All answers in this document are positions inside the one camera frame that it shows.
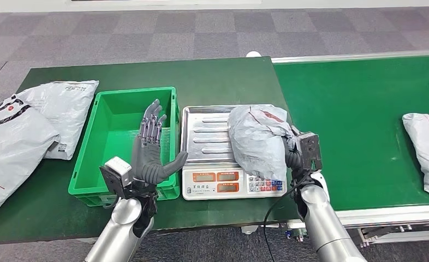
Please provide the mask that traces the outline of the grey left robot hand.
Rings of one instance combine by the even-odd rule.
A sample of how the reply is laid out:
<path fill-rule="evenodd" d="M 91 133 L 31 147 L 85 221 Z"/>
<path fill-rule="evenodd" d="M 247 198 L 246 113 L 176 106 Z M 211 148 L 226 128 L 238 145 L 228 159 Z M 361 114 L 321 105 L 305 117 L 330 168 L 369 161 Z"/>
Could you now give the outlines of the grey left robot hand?
<path fill-rule="evenodd" d="M 173 161 L 162 164 L 160 141 L 166 115 L 159 99 L 155 99 L 145 110 L 140 122 L 139 133 L 134 139 L 131 167 L 132 178 L 149 184 L 159 184 L 184 166 L 188 153 L 181 151 Z"/>

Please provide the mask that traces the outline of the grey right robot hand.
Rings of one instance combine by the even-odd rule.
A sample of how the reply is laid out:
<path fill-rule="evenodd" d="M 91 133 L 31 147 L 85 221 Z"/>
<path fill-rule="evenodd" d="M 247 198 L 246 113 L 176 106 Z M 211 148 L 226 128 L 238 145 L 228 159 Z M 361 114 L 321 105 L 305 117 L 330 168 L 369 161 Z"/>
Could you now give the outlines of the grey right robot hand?
<path fill-rule="evenodd" d="M 288 124 L 291 129 L 291 136 L 283 136 L 285 151 L 285 164 L 292 171 L 303 170 L 303 159 L 300 146 L 300 131 L 292 124 Z"/>

